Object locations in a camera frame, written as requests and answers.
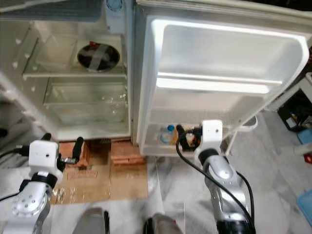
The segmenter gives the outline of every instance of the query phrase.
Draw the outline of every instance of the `white marble floor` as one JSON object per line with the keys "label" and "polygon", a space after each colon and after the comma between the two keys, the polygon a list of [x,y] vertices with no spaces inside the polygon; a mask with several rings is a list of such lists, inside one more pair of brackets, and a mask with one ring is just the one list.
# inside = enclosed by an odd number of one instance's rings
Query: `white marble floor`
{"label": "white marble floor", "polygon": [[[312,234],[296,204],[299,195],[312,189],[312,165],[284,150],[284,145],[299,141],[276,113],[261,112],[257,118],[258,127],[238,134],[228,157],[253,189],[257,233]],[[111,234],[141,234],[144,221],[155,212],[171,216],[186,234],[217,233],[203,176],[178,157],[148,157],[148,190],[147,199],[55,205],[43,233],[72,233],[90,207],[110,213]],[[9,211],[10,200],[0,203],[2,225]]]}

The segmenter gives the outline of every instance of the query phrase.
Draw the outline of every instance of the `wire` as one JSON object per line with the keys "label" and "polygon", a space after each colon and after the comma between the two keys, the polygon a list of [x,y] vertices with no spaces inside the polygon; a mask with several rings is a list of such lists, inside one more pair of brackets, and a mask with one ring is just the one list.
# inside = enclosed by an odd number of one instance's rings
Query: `wire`
{"label": "wire", "polygon": [[13,150],[9,150],[7,152],[4,152],[3,154],[0,155],[0,158],[6,156],[6,155],[9,155],[9,154],[13,154],[13,153],[16,153],[16,149],[13,149]]}
{"label": "wire", "polygon": [[14,197],[14,196],[16,196],[16,195],[18,195],[18,194],[19,194],[19,193],[12,194],[12,195],[5,196],[5,197],[3,197],[3,198],[0,198],[0,202],[4,201],[4,200],[6,200],[6,199],[9,199],[9,198],[11,198],[11,197]]}
{"label": "wire", "polygon": [[221,188],[223,191],[225,191],[237,204],[238,206],[242,209],[242,211],[244,212],[246,218],[248,219],[248,221],[251,223],[253,230],[255,230],[254,227],[254,223],[253,220],[250,216],[250,214],[248,213],[248,211],[246,210],[246,208],[243,206],[243,204],[229,191],[227,190],[227,188],[225,188],[222,184],[220,184],[218,181],[216,181],[215,179],[213,179],[212,177],[210,177],[207,173],[205,173],[202,169],[200,169],[199,167],[197,167],[195,164],[193,164],[191,161],[189,161],[186,157],[184,157],[182,155],[182,153],[180,152],[179,149],[179,143],[180,143],[180,139],[185,137],[188,133],[193,133],[193,130],[189,130],[184,132],[182,135],[179,136],[179,138],[176,141],[175,144],[175,148],[176,148],[176,152],[177,154],[180,156],[180,158],[186,162],[187,164],[189,164],[191,167],[193,167],[195,170],[199,171],[200,173],[202,173],[208,180],[210,180],[212,183],[214,183],[215,185],[217,185],[219,188]]}
{"label": "wire", "polygon": [[254,195],[253,195],[252,188],[250,187],[248,180],[241,173],[239,173],[238,171],[236,171],[236,173],[242,178],[242,180],[247,185],[249,197],[250,197],[251,217],[252,217],[252,221],[254,223]]}

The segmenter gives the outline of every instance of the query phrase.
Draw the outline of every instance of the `plastic bottle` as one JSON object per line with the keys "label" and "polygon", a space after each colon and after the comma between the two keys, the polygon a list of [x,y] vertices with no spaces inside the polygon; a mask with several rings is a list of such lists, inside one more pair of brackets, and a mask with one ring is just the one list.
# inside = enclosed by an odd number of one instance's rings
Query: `plastic bottle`
{"label": "plastic bottle", "polygon": [[174,136],[174,129],[175,127],[173,125],[168,125],[167,128],[161,128],[160,141],[166,145],[169,145]]}

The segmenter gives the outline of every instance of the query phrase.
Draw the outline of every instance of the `blue bottle cap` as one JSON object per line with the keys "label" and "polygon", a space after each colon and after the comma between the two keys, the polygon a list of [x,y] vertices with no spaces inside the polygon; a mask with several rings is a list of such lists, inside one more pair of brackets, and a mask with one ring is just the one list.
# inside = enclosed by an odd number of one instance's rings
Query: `blue bottle cap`
{"label": "blue bottle cap", "polygon": [[175,129],[175,127],[173,125],[168,125],[167,129],[169,132],[172,132]]}

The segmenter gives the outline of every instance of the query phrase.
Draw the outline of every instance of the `white refrigerator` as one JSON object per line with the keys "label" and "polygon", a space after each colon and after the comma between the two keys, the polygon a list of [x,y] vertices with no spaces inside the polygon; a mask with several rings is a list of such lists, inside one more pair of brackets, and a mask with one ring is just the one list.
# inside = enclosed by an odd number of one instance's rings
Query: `white refrigerator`
{"label": "white refrigerator", "polygon": [[[55,140],[131,137],[142,155],[176,155],[159,140],[168,125],[219,119],[229,136],[294,81],[312,45],[311,13],[253,2],[12,2],[0,16],[4,95]],[[113,69],[80,65],[91,41],[118,51]]]}

